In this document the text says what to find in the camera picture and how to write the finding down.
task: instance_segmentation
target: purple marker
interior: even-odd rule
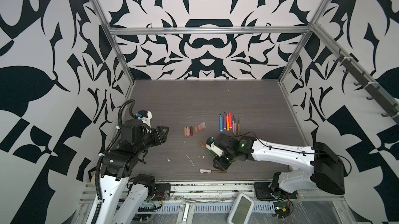
[[[223,113],[223,129],[226,129],[226,112]]]

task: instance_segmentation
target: red marker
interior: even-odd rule
[[[230,121],[229,127],[232,128],[233,125],[232,125],[232,113],[231,112],[229,112],[229,121]]]

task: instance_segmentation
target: orange marker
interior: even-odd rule
[[[227,130],[230,129],[229,114],[226,114],[226,128],[227,128]]]

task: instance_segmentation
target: blue marker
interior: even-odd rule
[[[223,131],[222,114],[220,114],[219,120],[220,120],[220,132],[222,132]]]

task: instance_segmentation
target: metal bracket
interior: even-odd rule
[[[326,47],[338,57],[335,62],[340,62],[346,68],[344,73],[350,73],[357,83],[354,85],[363,85],[371,97],[366,97],[367,100],[375,100],[386,113],[382,117],[392,117],[392,119],[399,125],[398,103],[395,98],[391,96],[354,58],[350,55],[319,25],[312,24],[311,31],[320,38]]]

